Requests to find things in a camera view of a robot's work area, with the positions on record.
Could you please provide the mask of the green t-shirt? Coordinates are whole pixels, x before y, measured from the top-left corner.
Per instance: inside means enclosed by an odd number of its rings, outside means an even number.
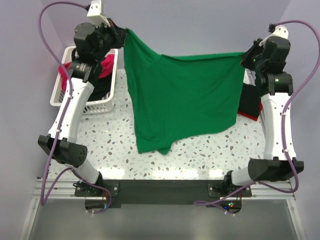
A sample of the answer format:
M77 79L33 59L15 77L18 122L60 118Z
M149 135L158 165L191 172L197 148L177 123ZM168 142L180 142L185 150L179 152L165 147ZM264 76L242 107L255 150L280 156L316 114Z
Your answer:
M236 123L245 73L241 52L169 56L129 30L123 54L139 153L165 155L175 141Z

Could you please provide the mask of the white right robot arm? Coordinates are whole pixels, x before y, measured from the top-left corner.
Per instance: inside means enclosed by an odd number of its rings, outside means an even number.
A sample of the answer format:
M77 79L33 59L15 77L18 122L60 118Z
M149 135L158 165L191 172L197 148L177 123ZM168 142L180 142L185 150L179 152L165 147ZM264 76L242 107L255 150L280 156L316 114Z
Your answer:
M242 66L255 72L264 114L265 147L262 159L250 159L248 166L224 176L223 192L235 196L241 186L254 182L282 182L304 170L292 142L289 100L293 78L284 72L291 43L280 36L258 39L243 54Z

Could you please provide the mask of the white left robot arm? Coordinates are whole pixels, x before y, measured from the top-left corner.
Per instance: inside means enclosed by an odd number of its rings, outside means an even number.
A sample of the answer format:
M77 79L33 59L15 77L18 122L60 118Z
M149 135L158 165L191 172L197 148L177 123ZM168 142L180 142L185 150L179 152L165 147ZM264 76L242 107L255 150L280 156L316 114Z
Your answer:
M125 44L128 30L111 23L110 26L81 23L75 28L72 61L63 101L58 115L47 135L40 135L38 145L48 155L48 160L74 170L83 181L86 191L99 196L104 184L101 174L87 159L88 149L77 144L78 128L86 103L97 85L102 72L101 62L111 49Z

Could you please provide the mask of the pink t-shirt in basket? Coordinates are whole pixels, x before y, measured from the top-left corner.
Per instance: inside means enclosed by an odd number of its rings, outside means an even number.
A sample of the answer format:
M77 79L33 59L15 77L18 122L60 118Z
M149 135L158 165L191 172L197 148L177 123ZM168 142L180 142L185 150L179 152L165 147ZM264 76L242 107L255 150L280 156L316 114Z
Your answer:
M113 66L114 66L114 59L115 59L115 55L114 54L108 54L104 60L101 62L101 66L102 66L102 71L99 75L99 80L100 79L105 79L106 77L108 77L109 75L112 74L113 72ZM61 76L61 89L63 91L66 90L67 87L67 75L66 73L63 71L63 68L61 66L58 67L58 72L60 73Z

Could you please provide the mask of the black t-shirt in basket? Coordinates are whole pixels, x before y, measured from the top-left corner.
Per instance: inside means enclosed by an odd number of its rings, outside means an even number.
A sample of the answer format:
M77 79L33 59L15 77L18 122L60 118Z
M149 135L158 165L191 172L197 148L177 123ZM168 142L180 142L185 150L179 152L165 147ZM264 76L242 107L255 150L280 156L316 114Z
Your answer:
M93 85L94 89L87 100L88 102L99 101L111 91L113 70L111 75L99 79L102 72L101 62L107 55L99 63L93 64L80 60L76 47L72 50L72 61L69 63L68 73L71 78L81 79L83 83L90 82Z

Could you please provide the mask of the black folded t-shirt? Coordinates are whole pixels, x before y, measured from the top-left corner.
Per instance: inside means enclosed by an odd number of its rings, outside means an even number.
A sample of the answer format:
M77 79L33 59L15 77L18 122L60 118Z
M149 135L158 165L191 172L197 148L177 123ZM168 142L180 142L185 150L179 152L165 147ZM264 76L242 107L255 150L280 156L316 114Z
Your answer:
M245 70L237 111L257 116L259 114L261 98L259 96L258 88L251 84L251 77L252 76L250 73L248 73L248 70Z

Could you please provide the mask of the red folded t-shirt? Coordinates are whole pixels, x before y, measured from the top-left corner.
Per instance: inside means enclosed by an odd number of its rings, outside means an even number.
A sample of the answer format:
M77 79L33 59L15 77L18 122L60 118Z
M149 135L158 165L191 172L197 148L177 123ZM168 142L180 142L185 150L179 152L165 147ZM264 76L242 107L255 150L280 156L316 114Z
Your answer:
M241 112L241 111L238 111L237 113L243 117L246 117L248 119L251 119L253 121L257 121L259 116L260 116L260 113L262 112L262 109L263 109L263 105L260 104L259 105L259 112L258 112L258 115L257 116L253 116L252 114L249 114L249 113L244 113L244 112Z

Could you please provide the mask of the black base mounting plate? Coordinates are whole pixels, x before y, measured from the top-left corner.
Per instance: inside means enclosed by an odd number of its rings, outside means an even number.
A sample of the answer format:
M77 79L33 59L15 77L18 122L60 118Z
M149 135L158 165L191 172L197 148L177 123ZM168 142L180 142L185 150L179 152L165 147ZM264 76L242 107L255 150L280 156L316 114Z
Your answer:
M75 197L85 197L87 210L100 210L108 205L191 205L196 200L213 202L239 189L223 180L118 180L104 179L102 187L91 187L84 182L73 183Z

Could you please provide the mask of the aluminium front rail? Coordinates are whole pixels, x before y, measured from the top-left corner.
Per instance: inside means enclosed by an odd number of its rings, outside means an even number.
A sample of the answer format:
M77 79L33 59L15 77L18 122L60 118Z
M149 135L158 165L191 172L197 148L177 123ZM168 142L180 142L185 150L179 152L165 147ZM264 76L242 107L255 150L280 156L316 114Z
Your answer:
M75 199L75 183L76 179L59 179L54 185L48 200L60 199L69 200ZM40 199L42 188L42 179L37 179L35 187L31 194L32 199ZM274 189L268 188L261 184L255 184L250 187L252 196L245 197L242 194L242 200L294 200L295 195L293 193L283 193Z

